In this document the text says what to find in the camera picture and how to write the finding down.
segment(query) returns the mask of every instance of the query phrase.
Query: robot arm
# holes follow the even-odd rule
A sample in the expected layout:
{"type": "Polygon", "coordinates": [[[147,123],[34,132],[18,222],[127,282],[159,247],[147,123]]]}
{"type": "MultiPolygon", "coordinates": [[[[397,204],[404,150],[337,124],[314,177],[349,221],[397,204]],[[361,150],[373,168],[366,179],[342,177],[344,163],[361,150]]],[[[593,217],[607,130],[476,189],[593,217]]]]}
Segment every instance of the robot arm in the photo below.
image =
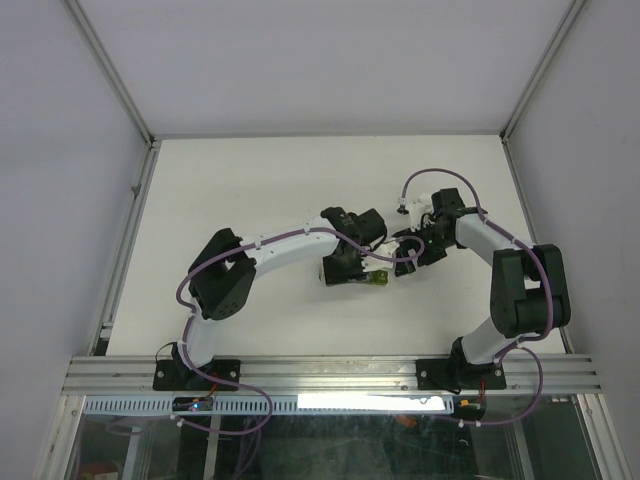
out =
{"type": "MultiPolygon", "coordinates": [[[[425,199],[409,204],[410,228],[397,232],[387,242],[384,241],[387,234],[384,220],[374,209],[356,215],[346,213],[342,208],[328,208],[298,229],[331,228],[360,246],[371,245],[382,238],[381,252],[405,258],[415,249],[415,242],[402,237],[419,237],[426,248],[415,265],[411,261],[396,263],[396,276],[413,273],[416,265],[426,266],[445,258],[447,249],[452,246],[469,248],[491,265],[491,316],[475,331],[453,343],[446,362],[438,361],[427,367],[427,377],[432,383],[426,388],[476,388],[479,377],[494,372],[494,359],[500,351],[519,338],[545,331],[546,297],[541,286],[527,288],[525,284],[525,280],[540,281],[539,272],[529,256],[486,225],[476,208],[466,207],[457,189],[441,190],[432,195],[431,201],[433,207],[427,205],[425,199]]],[[[278,235],[241,238],[231,229],[220,230],[191,265],[189,271],[231,249],[249,244],[256,246],[214,263],[191,280],[189,291],[196,316],[186,344],[189,357],[197,367],[211,361],[215,351],[216,320],[237,313],[246,303],[254,279],[267,272],[300,260],[322,257],[327,285],[386,283],[386,276],[381,277],[380,273],[390,268],[389,264],[365,259],[362,252],[330,233],[283,235],[282,240],[262,245],[263,240],[278,235]]],[[[553,327],[564,326],[571,311],[560,251],[554,245],[527,245],[540,260],[551,285],[553,327]]]]}
{"type": "MultiPolygon", "coordinates": [[[[426,249],[417,266],[435,263],[447,256],[447,248],[469,248],[492,267],[491,316],[476,330],[458,338],[446,363],[426,367],[432,386],[450,390],[473,388],[478,378],[496,369],[496,356],[514,341],[538,336],[547,326],[547,301],[541,285],[527,288],[527,280],[540,282],[540,273],[530,256],[520,247],[491,228],[476,208],[465,207],[457,189],[445,189],[431,198],[407,207],[413,235],[423,239],[426,249]],[[425,212],[416,225],[413,212],[425,212]]],[[[402,236],[407,230],[394,236],[402,236]]],[[[412,246],[400,242],[399,252],[406,255],[412,246]]],[[[565,326],[571,317],[562,255],[554,245],[523,242],[540,260],[551,286],[553,328],[565,326]]],[[[397,264],[396,276],[413,273],[412,264],[397,264]]]]}
{"type": "MultiPolygon", "coordinates": [[[[379,238],[383,239],[381,244],[387,234],[384,220],[374,209],[356,215],[339,207],[327,208],[302,225],[270,235],[238,237],[229,228],[216,232],[191,265],[189,272],[234,248],[246,245],[254,245],[255,248],[213,263],[195,275],[189,284],[195,316],[189,329],[186,348],[196,367],[209,363],[215,352],[216,321],[236,314],[244,307],[253,281],[277,268],[301,260],[322,258],[327,285],[386,283],[387,272],[382,269],[391,268],[388,263],[376,264],[364,260],[364,254],[344,240],[331,233],[313,231],[318,227],[335,230],[360,246],[371,245],[379,238]],[[296,230],[309,233],[287,235],[296,230]],[[267,239],[272,241],[263,245],[267,239]]],[[[391,256],[395,247],[389,245],[397,247],[398,244],[392,241],[384,246],[385,254],[391,256]]],[[[183,356],[184,352],[179,349],[179,353],[183,356]]]]}

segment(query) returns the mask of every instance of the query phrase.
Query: white wall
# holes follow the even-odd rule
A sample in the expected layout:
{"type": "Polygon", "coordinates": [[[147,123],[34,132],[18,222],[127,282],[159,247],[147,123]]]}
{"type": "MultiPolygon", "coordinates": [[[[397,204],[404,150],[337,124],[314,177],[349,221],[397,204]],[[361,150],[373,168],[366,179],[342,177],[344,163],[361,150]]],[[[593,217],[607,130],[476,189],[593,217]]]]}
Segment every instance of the white wall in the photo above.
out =
{"type": "Polygon", "coordinates": [[[497,133],[569,0],[80,0],[156,134],[497,133]]]}
{"type": "Polygon", "coordinates": [[[0,112],[0,476],[27,479],[143,145],[58,0],[3,5],[0,112]]]}
{"type": "Polygon", "coordinates": [[[512,138],[540,240],[561,246],[571,337],[640,476],[640,2],[592,0],[512,138]]]}

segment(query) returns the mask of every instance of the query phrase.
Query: cable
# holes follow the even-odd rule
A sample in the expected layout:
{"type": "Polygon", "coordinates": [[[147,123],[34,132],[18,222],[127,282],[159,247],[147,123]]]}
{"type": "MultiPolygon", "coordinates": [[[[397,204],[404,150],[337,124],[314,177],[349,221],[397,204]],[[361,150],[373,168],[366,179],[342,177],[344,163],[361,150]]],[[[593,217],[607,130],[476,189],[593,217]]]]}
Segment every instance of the cable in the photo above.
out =
{"type": "MultiPolygon", "coordinates": [[[[357,242],[353,241],[351,238],[347,237],[345,234],[343,234],[341,232],[338,232],[337,230],[334,230],[333,228],[327,228],[327,227],[312,227],[312,228],[309,228],[309,229],[306,229],[306,230],[305,229],[298,229],[298,230],[292,230],[290,232],[281,233],[280,235],[276,235],[274,237],[271,237],[271,238],[263,240],[262,243],[261,243],[261,246],[270,245],[272,243],[279,242],[279,241],[285,240],[287,238],[296,237],[298,235],[310,235],[311,233],[329,233],[329,234],[331,234],[331,235],[333,235],[333,236],[335,236],[335,237],[337,237],[337,238],[339,238],[341,240],[344,240],[346,243],[348,243],[353,248],[355,248],[356,250],[358,250],[359,252],[361,252],[362,254],[364,254],[366,256],[370,256],[370,257],[376,258],[378,260],[382,260],[382,261],[386,261],[386,262],[390,262],[390,263],[412,262],[413,260],[417,260],[420,257],[420,255],[422,255],[422,253],[424,252],[424,249],[425,249],[425,244],[422,241],[422,239],[420,239],[419,237],[416,237],[414,235],[406,235],[406,236],[398,238],[397,241],[400,242],[400,241],[403,241],[403,240],[414,240],[414,241],[418,242],[418,244],[420,245],[420,248],[418,249],[418,252],[415,255],[412,255],[410,257],[405,257],[405,258],[384,257],[384,256],[378,255],[378,254],[376,254],[374,252],[370,252],[365,247],[361,246],[357,242]]],[[[221,260],[224,260],[224,259],[226,259],[226,258],[228,258],[228,257],[230,257],[232,255],[236,255],[238,253],[245,252],[247,250],[251,250],[253,248],[259,248],[259,247],[256,244],[251,243],[251,244],[247,244],[247,245],[241,245],[241,246],[236,247],[236,248],[232,248],[231,250],[227,250],[226,252],[223,252],[223,253],[221,253],[219,255],[216,255],[213,258],[210,258],[209,260],[201,263],[196,268],[191,270],[187,274],[187,276],[180,282],[180,284],[178,285],[178,288],[176,290],[176,301],[180,305],[182,305],[184,307],[187,307],[189,310],[191,310],[191,315],[189,316],[189,319],[187,320],[187,324],[185,325],[184,331],[182,333],[182,340],[181,340],[181,342],[179,342],[178,348],[181,349],[182,359],[184,360],[184,363],[195,374],[199,375],[200,377],[202,377],[202,378],[204,378],[206,380],[209,380],[212,383],[218,383],[220,385],[227,385],[227,386],[230,386],[230,387],[235,387],[235,388],[238,388],[238,389],[250,390],[252,392],[255,392],[255,393],[263,396],[264,399],[267,401],[267,404],[269,405],[269,411],[268,411],[267,415],[262,419],[262,421],[260,421],[257,425],[255,425],[254,427],[251,427],[251,428],[244,429],[244,430],[218,430],[218,429],[215,429],[215,428],[208,428],[208,427],[204,427],[202,425],[198,425],[197,423],[190,422],[189,420],[186,420],[185,418],[180,417],[178,415],[172,415],[172,418],[178,418],[178,425],[180,425],[180,426],[181,425],[188,425],[190,427],[197,428],[198,430],[202,430],[203,432],[214,433],[214,434],[218,434],[218,435],[247,435],[249,433],[253,433],[253,432],[256,432],[256,431],[260,430],[264,425],[266,425],[266,423],[269,421],[269,419],[273,415],[273,401],[271,400],[271,397],[269,396],[269,394],[267,392],[265,392],[264,390],[262,390],[261,388],[258,388],[258,387],[254,387],[254,386],[251,386],[251,385],[246,385],[246,384],[238,383],[238,382],[232,382],[230,380],[223,380],[221,378],[213,377],[211,375],[206,374],[205,372],[203,372],[202,370],[198,369],[198,367],[195,366],[195,364],[191,360],[191,357],[189,357],[189,352],[188,352],[188,349],[186,348],[187,339],[189,338],[189,331],[191,330],[191,326],[193,325],[193,321],[195,320],[196,307],[182,298],[182,291],[184,290],[184,288],[187,286],[187,284],[196,275],[198,275],[200,272],[202,272],[204,269],[210,267],[214,263],[217,263],[217,262],[219,262],[221,260]]]]}
{"type": "MultiPolygon", "coordinates": [[[[251,424],[251,422],[253,421],[257,422],[257,418],[250,417],[247,421],[247,426],[251,424]]],[[[253,461],[258,455],[258,451],[260,450],[260,442],[262,440],[262,430],[258,430],[257,432],[255,432],[253,436],[249,439],[249,441],[245,443],[246,438],[247,438],[246,436],[242,437],[242,441],[240,442],[240,452],[238,453],[238,460],[236,461],[236,466],[233,469],[233,477],[232,477],[233,480],[238,480],[242,476],[242,474],[245,471],[247,471],[247,469],[251,467],[251,465],[253,464],[253,461]],[[249,452],[249,450],[251,450],[252,447],[253,447],[253,453],[251,454],[251,457],[249,458],[249,460],[246,463],[244,463],[245,457],[247,456],[247,453],[249,452]]]]}
{"type": "Polygon", "coordinates": [[[156,351],[156,355],[155,355],[155,358],[156,358],[156,365],[158,364],[158,354],[160,353],[160,351],[161,351],[163,348],[168,347],[169,345],[173,345],[174,343],[176,343],[176,342],[167,342],[167,343],[165,343],[163,346],[161,346],[161,347],[156,351]]]}
{"type": "Polygon", "coordinates": [[[541,333],[540,335],[538,335],[536,337],[521,337],[519,340],[518,339],[514,340],[512,343],[510,343],[509,345],[504,347],[502,350],[500,350],[495,356],[495,363],[497,365],[501,365],[502,364],[502,360],[507,355],[507,353],[509,353],[514,348],[518,347],[518,342],[520,342],[520,343],[523,343],[523,342],[539,342],[539,341],[544,340],[545,338],[547,338],[549,336],[549,333],[553,329],[553,298],[551,296],[551,286],[549,284],[549,278],[547,277],[547,273],[544,271],[544,267],[542,266],[542,263],[540,263],[540,260],[538,259],[536,254],[533,253],[533,251],[527,245],[525,245],[523,242],[521,242],[516,237],[511,235],[509,232],[507,232],[500,225],[492,222],[491,220],[489,220],[487,218],[487,216],[484,214],[484,211],[482,210],[482,207],[480,206],[480,197],[478,197],[478,193],[476,192],[476,189],[473,188],[473,185],[471,185],[471,182],[469,182],[469,180],[464,178],[459,173],[456,173],[456,172],[454,172],[452,170],[447,170],[447,169],[444,169],[444,168],[425,168],[423,170],[418,170],[417,172],[412,173],[409,176],[409,178],[407,178],[407,181],[405,182],[404,186],[402,187],[402,194],[400,195],[401,202],[406,201],[407,189],[409,188],[409,183],[411,183],[411,180],[413,180],[415,177],[417,177],[418,175],[421,175],[423,173],[432,173],[432,172],[446,173],[448,175],[453,175],[454,177],[456,177],[459,180],[461,180],[469,188],[469,190],[471,191],[471,194],[473,195],[473,199],[476,202],[476,207],[478,209],[478,216],[480,217],[480,220],[482,220],[486,225],[491,227],[493,230],[498,232],[500,235],[505,237],[507,240],[509,240],[510,242],[513,242],[520,249],[522,249],[527,255],[529,255],[529,257],[531,257],[531,260],[533,261],[534,265],[536,266],[536,269],[538,270],[538,273],[540,274],[540,281],[542,283],[542,288],[544,289],[544,296],[545,296],[545,299],[547,301],[547,323],[546,323],[545,329],[544,329],[543,333],[541,333]]]}
{"type": "Polygon", "coordinates": [[[428,213],[423,213],[423,214],[420,216],[420,228],[424,228],[424,227],[426,226],[426,223],[424,223],[424,219],[425,219],[425,217],[427,217],[427,218],[428,218],[428,217],[429,217],[429,214],[428,214],[428,213]]]}
{"type": "Polygon", "coordinates": [[[371,247],[371,251],[375,252],[378,248],[380,248],[380,245],[382,245],[384,242],[387,241],[387,235],[389,234],[389,232],[387,231],[387,227],[384,228],[384,235],[382,235],[382,238],[380,238],[380,241],[378,243],[375,244],[374,247],[371,247]]]}

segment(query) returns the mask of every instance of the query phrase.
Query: black mounting bracket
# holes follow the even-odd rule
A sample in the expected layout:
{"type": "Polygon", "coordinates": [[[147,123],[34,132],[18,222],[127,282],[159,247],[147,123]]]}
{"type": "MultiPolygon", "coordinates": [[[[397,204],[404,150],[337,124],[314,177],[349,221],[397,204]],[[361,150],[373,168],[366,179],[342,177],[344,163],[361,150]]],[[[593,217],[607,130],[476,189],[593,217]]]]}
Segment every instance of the black mounting bracket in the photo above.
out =
{"type": "Polygon", "coordinates": [[[418,390],[447,390],[454,394],[461,390],[479,390],[484,380],[485,390],[505,390],[504,370],[493,363],[467,363],[462,352],[462,338],[453,342],[448,358],[416,360],[418,390]]]}
{"type": "MultiPolygon", "coordinates": [[[[153,375],[153,390],[157,392],[204,392],[211,389],[212,382],[197,375],[182,362],[175,344],[171,356],[172,358],[169,360],[158,360],[156,362],[156,370],[153,375]]],[[[240,360],[224,359],[212,360],[199,367],[199,370],[221,380],[239,382],[240,367],[240,360]]],[[[237,390],[237,387],[218,385],[218,391],[235,392],[237,390]]]]}

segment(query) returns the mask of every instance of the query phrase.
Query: purple cable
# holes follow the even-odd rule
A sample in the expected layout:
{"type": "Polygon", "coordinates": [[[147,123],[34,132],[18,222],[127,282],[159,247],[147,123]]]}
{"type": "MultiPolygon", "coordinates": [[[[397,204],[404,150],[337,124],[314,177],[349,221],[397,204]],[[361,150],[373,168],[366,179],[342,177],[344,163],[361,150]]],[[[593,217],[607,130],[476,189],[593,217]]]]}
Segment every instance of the purple cable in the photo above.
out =
{"type": "Polygon", "coordinates": [[[255,447],[253,449],[253,453],[251,454],[251,457],[249,458],[249,460],[247,461],[247,463],[245,463],[244,467],[242,467],[242,469],[238,472],[238,474],[236,476],[234,476],[234,480],[240,478],[240,476],[242,476],[242,474],[244,472],[247,471],[247,469],[249,467],[251,467],[251,465],[253,465],[254,460],[256,459],[256,457],[258,456],[258,452],[260,451],[260,442],[262,441],[262,430],[258,430],[255,433],[255,438],[256,438],[256,443],[255,443],[255,447]]]}
{"type": "Polygon", "coordinates": [[[500,235],[505,237],[507,240],[513,242],[520,249],[522,249],[527,255],[529,255],[534,265],[536,266],[538,273],[540,274],[540,281],[542,283],[542,288],[544,289],[544,296],[547,301],[547,323],[546,323],[544,332],[542,332],[540,335],[536,337],[522,337],[519,341],[514,340],[512,343],[510,343],[509,345],[504,347],[502,350],[500,350],[496,354],[495,358],[496,358],[496,364],[501,365],[505,355],[509,353],[511,350],[513,350],[514,348],[517,348],[518,343],[539,342],[540,340],[544,340],[545,338],[547,338],[549,336],[549,333],[553,329],[553,298],[551,296],[551,286],[549,285],[549,278],[547,277],[547,273],[544,271],[544,267],[542,266],[542,263],[540,263],[540,260],[538,259],[536,254],[533,253],[533,251],[527,245],[525,245],[523,242],[515,238],[513,235],[507,232],[500,225],[492,222],[486,217],[486,215],[482,211],[482,207],[480,206],[480,197],[478,197],[478,192],[476,192],[476,189],[473,188],[473,185],[471,185],[471,182],[469,182],[469,180],[464,178],[459,173],[456,173],[452,170],[447,170],[444,168],[425,168],[423,170],[418,170],[417,172],[411,174],[409,178],[407,178],[407,181],[405,182],[404,187],[402,187],[402,195],[400,196],[400,198],[403,200],[406,198],[407,189],[409,188],[409,183],[411,182],[411,180],[413,180],[415,177],[423,173],[432,173],[432,172],[446,173],[448,175],[453,175],[454,177],[461,180],[469,188],[469,190],[471,191],[471,194],[473,195],[473,199],[476,202],[476,207],[478,208],[478,216],[480,217],[480,220],[485,222],[489,227],[491,227],[493,230],[495,230],[500,235]]]}
{"type": "MultiPolygon", "coordinates": [[[[370,252],[369,250],[367,250],[366,248],[362,247],[360,244],[358,244],[357,242],[353,241],[352,239],[350,239],[349,237],[347,237],[343,233],[340,233],[337,230],[334,230],[332,228],[327,228],[327,227],[312,227],[308,231],[304,230],[304,229],[299,229],[299,230],[292,230],[291,232],[281,233],[280,235],[276,235],[274,237],[265,239],[264,241],[262,241],[262,245],[270,245],[272,243],[279,242],[281,240],[285,240],[287,238],[295,237],[295,236],[298,236],[298,235],[310,235],[311,233],[329,233],[329,234],[331,234],[331,235],[333,235],[333,236],[335,236],[335,237],[337,237],[337,238],[339,238],[341,240],[344,240],[346,243],[351,245],[353,248],[355,248],[359,252],[363,253],[365,256],[369,256],[369,257],[376,258],[378,260],[383,260],[383,261],[390,262],[390,263],[412,262],[414,260],[417,260],[420,257],[420,255],[422,255],[422,253],[424,252],[424,249],[425,249],[425,244],[422,241],[422,239],[420,239],[420,238],[418,238],[418,237],[416,237],[414,235],[406,235],[404,237],[399,237],[396,240],[397,241],[414,240],[414,241],[418,242],[418,244],[420,245],[420,248],[418,249],[418,252],[415,255],[412,255],[410,257],[403,257],[403,258],[384,257],[382,255],[378,255],[377,253],[370,252]]],[[[228,258],[228,257],[230,257],[232,255],[236,255],[236,254],[238,254],[240,252],[245,252],[245,251],[251,250],[253,248],[256,248],[256,245],[253,244],[253,243],[248,244],[248,245],[242,245],[242,246],[239,246],[239,247],[236,247],[236,248],[232,248],[231,250],[223,252],[220,255],[216,255],[215,257],[210,258],[206,262],[203,262],[200,265],[198,265],[196,268],[191,270],[187,274],[187,276],[180,282],[180,285],[178,285],[178,289],[176,290],[176,301],[180,305],[182,305],[184,307],[187,307],[189,310],[191,310],[191,316],[187,320],[187,324],[184,327],[184,331],[182,333],[182,358],[183,358],[184,362],[187,364],[187,366],[189,367],[189,369],[191,369],[194,373],[196,373],[197,375],[201,376],[202,378],[204,378],[204,379],[206,379],[206,380],[208,380],[210,382],[217,383],[217,384],[220,384],[220,385],[227,385],[227,386],[235,387],[235,388],[241,388],[241,389],[244,389],[244,390],[250,390],[252,392],[255,392],[255,393],[263,396],[265,398],[265,400],[267,401],[267,404],[269,405],[269,412],[262,419],[262,421],[260,421],[257,425],[255,425],[255,426],[253,426],[251,428],[247,428],[245,430],[234,431],[234,430],[218,430],[218,429],[215,429],[215,428],[208,428],[208,427],[204,427],[202,425],[198,425],[197,423],[190,422],[189,420],[186,420],[185,418],[176,415],[176,416],[174,416],[174,418],[178,418],[179,419],[179,422],[178,422],[179,424],[189,425],[190,427],[197,428],[198,430],[202,430],[203,432],[209,432],[209,433],[214,433],[214,434],[218,434],[218,435],[247,435],[249,433],[253,433],[253,432],[259,431],[264,425],[266,425],[266,423],[269,421],[269,419],[273,415],[273,401],[271,400],[271,397],[269,396],[269,394],[267,392],[265,392],[261,388],[253,387],[251,385],[246,385],[244,383],[232,382],[232,381],[229,381],[229,380],[223,380],[223,379],[218,378],[218,377],[213,377],[211,375],[207,375],[205,372],[203,372],[202,370],[198,369],[198,367],[195,366],[195,364],[193,363],[193,361],[189,357],[189,353],[188,353],[187,349],[185,348],[185,346],[187,344],[187,338],[189,337],[189,331],[191,330],[191,325],[193,325],[193,321],[195,319],[196,307],[182,298],[182,291],[184,290],[184,288],[193,279],[193,277],[195,277],[198,273],[203,271],[205,268],[208,268],[211,265],[213,265],[214,263],[217,263],[217,262],[219,262],[221,260],[224,260],[224,259],[226,259],[226,258],[228,258]]]]}
{"type": "MultiPolygon", "coordinates": [[[[247,422],[247,426],[252,422],[252,421],[258,421],[257,417],[252,417],[249,419],[249,422],[247,422]]],[[[255,460],[256,456],[258,455],[258,451],[260,450],[260,441],[262,440],[262,430],[258,430],[257,432],[255,432],[253,434],[253,436],[250,438],[249,442],[247,444],[245,444],[245,439],[247,437],[242,437],[242,442],[240,443],[240,453],[238,454],[238,460],[236,462],[236,467],[233,470],[233,477],[232,480],[238,480],[238,478],[240,478],[240,476],[247,471],[247,469],[253,464],[253,461],[255,460]],[[244,463],[245,457],[247,455],[247,452],[249,450],[251,450],[251,447],[254,446],[254,441],[255,441],[255,447],[253,449],[253,453],[251,454],[251,457],[249,458],[249,460],[244,464],[244,466],[242,465],[244,463]]]]}

